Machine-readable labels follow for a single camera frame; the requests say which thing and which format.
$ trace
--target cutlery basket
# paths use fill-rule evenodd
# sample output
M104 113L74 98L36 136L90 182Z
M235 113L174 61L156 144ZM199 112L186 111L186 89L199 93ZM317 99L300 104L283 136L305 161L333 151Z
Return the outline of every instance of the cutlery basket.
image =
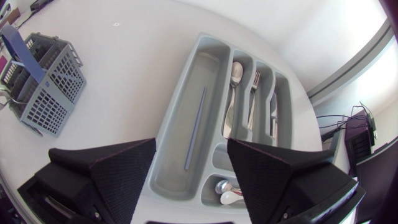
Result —
M1 29L1 37L12 60L0 82L19 102L10 101L10 109L37 134L58 136L86 85L75 49L65 40L40 33L23 41L10 25Z

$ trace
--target white spoon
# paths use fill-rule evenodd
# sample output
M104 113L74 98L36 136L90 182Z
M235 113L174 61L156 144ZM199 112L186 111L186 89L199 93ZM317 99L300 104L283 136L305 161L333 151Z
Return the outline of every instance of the white spoon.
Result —
M225 192L222 194L221 198L220 198L220 202L223 205L229 205L231 203L236 202L237 200L242 200L243 196L238 195L235 192Z

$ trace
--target basket handle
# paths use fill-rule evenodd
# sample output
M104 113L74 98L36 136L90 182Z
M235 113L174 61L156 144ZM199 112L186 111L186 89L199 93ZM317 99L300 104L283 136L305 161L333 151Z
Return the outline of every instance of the basket handle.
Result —
M11 57L18 58L37 83L40 83L45 76L45 72L36 59L33 58L18 30L10 24L5 24L0 30L0 34Z

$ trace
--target black mesh object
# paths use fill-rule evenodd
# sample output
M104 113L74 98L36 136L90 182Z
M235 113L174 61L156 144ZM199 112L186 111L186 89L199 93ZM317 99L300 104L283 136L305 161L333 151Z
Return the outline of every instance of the black mesh object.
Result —
M331 162L333 152L302 152L228 140L228 155L252 223L268 223L289 180Z
M155 139L84 150L50 149L50 160L91 178L115 223L128 224L156 151Z

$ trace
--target fork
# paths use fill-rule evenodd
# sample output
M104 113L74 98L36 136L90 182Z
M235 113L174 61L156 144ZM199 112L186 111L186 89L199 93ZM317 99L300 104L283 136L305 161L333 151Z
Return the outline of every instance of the fork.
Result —
M256 76L254 77L254 82L253 82L253 85L251 86L251 90L250 90L253 93L253 102L251 104L250 115L249 115L249 122L248 122L249 130L253 129L254 99L256 98L254 96L254 93L256 92L257 87L259 85L260 76L261 76L261 72L256 71Z

